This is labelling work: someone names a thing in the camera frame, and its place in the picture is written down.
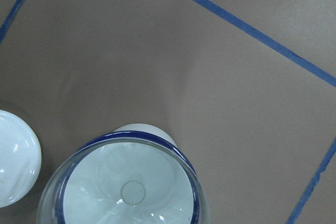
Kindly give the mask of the white ceramic lid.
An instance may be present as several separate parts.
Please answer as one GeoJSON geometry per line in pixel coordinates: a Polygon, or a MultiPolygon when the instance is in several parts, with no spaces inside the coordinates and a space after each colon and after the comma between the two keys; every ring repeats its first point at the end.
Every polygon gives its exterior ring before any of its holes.
{"type": "Polygon", "coordinates": [[[22,199],[34,186],[41,168],[41,147],[32,128],[1,110],[1,207],[22,199]]]}

